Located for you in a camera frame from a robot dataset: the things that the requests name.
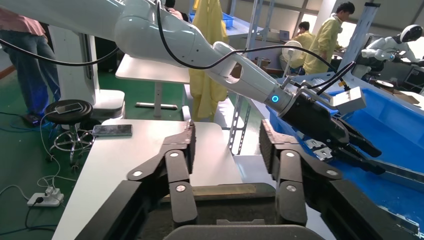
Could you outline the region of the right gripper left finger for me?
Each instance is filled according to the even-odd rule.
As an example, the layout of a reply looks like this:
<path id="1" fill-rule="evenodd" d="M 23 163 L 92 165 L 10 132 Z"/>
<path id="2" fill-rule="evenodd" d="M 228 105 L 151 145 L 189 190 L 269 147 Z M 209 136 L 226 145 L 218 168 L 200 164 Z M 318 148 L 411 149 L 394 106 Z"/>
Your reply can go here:
<path id="1" fill-rule="evenodd" d="M 196 149 L 196 127 L 167 136 L 152 158 L 128 172 L 90 221 L 78 240 L 135 240 L 149 213 L 169 196 L 175 227 L 195 225 L 198 211 L 190 184 Z"/>

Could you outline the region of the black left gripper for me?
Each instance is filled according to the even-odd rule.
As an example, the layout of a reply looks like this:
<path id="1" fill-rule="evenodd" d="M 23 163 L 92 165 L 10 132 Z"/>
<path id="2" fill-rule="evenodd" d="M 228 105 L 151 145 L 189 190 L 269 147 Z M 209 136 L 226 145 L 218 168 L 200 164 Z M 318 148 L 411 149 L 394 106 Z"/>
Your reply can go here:
<path id="1" fill-rule="evenodd" d="M 325 107 L 311 101 L 304 94 L 298 96 L 280 118 L 308 137 L 326 144 L 333 150 L 333 156 L 337 160 L 375 175 L 386 172 L 383 167 L 371 162 L 349 143 L 374 158 L 382 154 L 381 150 L 352 125 L 341 118 L 336 120 Z"/>

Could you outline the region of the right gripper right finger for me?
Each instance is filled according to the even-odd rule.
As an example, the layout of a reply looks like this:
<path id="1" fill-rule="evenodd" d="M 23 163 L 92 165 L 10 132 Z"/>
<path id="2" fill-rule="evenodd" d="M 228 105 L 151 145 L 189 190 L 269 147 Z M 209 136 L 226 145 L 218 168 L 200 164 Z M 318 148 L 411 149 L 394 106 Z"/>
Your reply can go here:
<path id="1" fill-rule="evenodd" d="M 259 127 L 259 147 L 276 182 L 278 223 L 305 227 L 311 207 L 338 240 L 414 239 L 337 168 L 306 153 L 295 137 L 276 132 L 267 119 Z"/>

